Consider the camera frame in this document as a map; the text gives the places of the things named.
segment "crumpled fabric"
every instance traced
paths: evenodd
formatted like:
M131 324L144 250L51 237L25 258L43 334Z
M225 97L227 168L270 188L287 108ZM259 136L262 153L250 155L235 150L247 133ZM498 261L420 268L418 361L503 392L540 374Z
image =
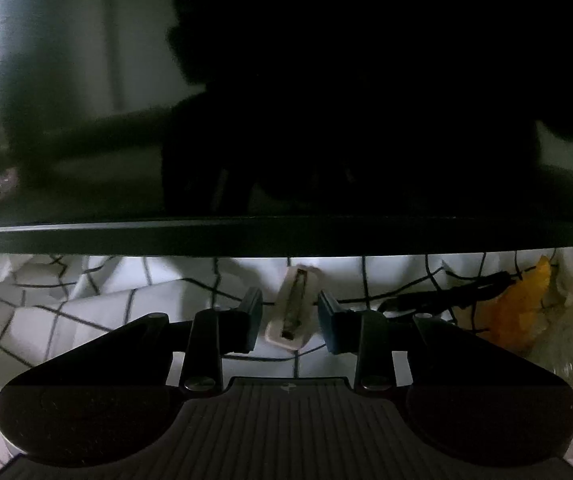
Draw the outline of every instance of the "crumpled fabric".
M558 255L566 254L559 250ZM296 356L266 343L262 333L288 265L320 270L322 287L346 308L377 308L401 292L469 283L499 270L534 266L553 249L477 254L346 258L184 258L0 254L0 389L10 379L130 320L165 312L171 322L205 308L235 307L247 288L263 292L263 326L255 350L222 360L224 383L233 376L292 378L346 376L356 357L331 355L319 332ZM177 384L182 353L167 384ZM0 434L0 468L10 459Z

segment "metal screw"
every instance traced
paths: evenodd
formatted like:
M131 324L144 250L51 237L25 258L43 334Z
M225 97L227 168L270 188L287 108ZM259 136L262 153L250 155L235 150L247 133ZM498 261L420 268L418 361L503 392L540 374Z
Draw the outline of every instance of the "metal screw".
M215 388L215 381L211 377L189 377L184 387L192 392L207 392Z
M362 387L369 392L383 392L391 388L391 382L380 375L369 375L362 378Z

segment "screw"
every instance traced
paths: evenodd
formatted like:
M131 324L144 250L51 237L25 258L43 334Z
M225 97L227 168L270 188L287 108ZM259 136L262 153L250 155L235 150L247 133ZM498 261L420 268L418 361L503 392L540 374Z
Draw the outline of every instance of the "screw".
M383 392L391 388L391 382L380 375L369 375L362 379L362 387L369 392Z
M184 387L192 392L207 392L215 387L215 381L211 377L189 377Z

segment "black monitor screen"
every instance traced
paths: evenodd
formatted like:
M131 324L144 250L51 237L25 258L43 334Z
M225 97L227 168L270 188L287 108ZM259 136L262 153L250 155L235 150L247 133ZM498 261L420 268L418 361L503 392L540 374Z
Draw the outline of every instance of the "black monitor screen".
M0 234L263 219L573 244L573 0L0 0Z

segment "grid patterned fabric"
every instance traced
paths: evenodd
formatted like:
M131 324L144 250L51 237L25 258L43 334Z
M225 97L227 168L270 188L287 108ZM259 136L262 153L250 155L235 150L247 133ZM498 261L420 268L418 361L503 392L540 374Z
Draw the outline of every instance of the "grid patterned fabric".
M192 319L205 308L236 306L249 286L262 289L266 323L289 265L319 269L322 286L347 308L377 308L402 292L450 288L498 270L519 274L542 254L555 254L561 274L573 260L573 249L346 258L0 254L0 389L29 367L130 320L150 312L165 312L171 322ZM175 355L168 384L178 383L182 359ZM225 384L233 376L352 380L355 361L329 354L316 333L298 352L260 336L253 352L226 355L222 368ZM8 459L0 435L0 467Z

